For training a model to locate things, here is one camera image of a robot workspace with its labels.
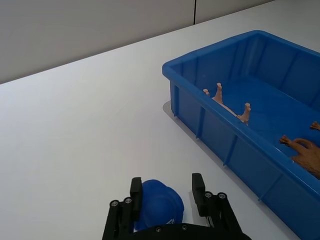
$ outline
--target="screw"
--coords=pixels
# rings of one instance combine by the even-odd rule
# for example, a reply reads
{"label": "screw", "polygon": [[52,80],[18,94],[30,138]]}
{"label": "screw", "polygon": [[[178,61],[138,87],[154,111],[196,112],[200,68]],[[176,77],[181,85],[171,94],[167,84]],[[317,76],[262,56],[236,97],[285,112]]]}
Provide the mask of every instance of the screw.
{"label": "screw", "polygon": [[118,201],[113,201],[112,203],[111,203],[111,206],[112,207],[115,207],[115,206],[117,206],[118,205]]}
{"label": "screw", "polygon": [[207,193],[205,194],[205,197],[209,199],[209,198],[211,198],[211,197],[212,197],[212,195],[211,195],[211,193],[210,193],[210,192],[207,192]]}
{"label": "screw", "polygon": [[127,199],[125,200],[125,203],[126,203],[126,204],[130,204],[131,202],[132,202],[131,198],[127,198]]}
{"label": "screw", "polygon": [[220,198],[220,199],[225,199],[225,198],[226,198],[226,195],[223,194],[223,193],[220,193],[220,194],[219,194],[219,198]]}

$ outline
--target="blue plastic bin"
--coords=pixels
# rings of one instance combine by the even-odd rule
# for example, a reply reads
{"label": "blue plastic bin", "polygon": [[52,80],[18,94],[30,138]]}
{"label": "blue plastic bin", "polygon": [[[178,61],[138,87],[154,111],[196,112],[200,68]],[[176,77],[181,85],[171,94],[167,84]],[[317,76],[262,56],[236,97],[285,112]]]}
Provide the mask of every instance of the blue plastic bin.
{"label": "blue plastic bin", "polygon": [[[171,109],[301,239],[320,240],[320,180],[289,157],[282,135],[320,144],[320,54],[250,31],[165,63]],[[248,126],[237,114],[251,104]],[[211,96],[204,94],[208,89]]]}

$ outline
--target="gray wall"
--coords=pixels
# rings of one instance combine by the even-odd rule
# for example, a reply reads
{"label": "gray wall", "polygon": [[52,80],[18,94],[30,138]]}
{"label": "gray wall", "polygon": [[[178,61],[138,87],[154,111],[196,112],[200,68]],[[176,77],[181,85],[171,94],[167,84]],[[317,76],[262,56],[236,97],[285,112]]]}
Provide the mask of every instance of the gray wall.
{"label": "gray wall", "polygon": [[[196,22],[267,0],[197,0]],[[195,0],[0,0],[0,83],[190,26]]]}

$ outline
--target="blue baseball cap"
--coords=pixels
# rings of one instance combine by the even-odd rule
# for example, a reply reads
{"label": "blue baseball cap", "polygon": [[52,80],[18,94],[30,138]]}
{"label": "blue baseball cap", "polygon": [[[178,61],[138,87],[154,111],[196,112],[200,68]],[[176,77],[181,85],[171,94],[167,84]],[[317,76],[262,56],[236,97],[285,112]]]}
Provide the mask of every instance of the blue baseball cap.
{"label": "blue baseball cap", "polygon": [[134,223],[135,230],[182,222],[185,207],[175,190],[155,179],[145,181],[142,189],[140,219]]}

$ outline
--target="white tabletop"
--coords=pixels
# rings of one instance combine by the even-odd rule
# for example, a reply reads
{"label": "white tabletop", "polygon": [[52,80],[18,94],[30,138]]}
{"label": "white tabletop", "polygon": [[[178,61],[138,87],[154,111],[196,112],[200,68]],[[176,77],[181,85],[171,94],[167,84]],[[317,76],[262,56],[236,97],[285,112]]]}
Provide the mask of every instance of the white tabletop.
{"label": "white tabletop", "polygon": [[174,188],[184,222],[196,223],[192,173],[228,194],[253,240],[298,239],[164,111],[162,64],[250,30],[320,51],[319,8],[276,0],[2,84],[0,239],[100,240],[109,202],[129,195],[133,177]]}

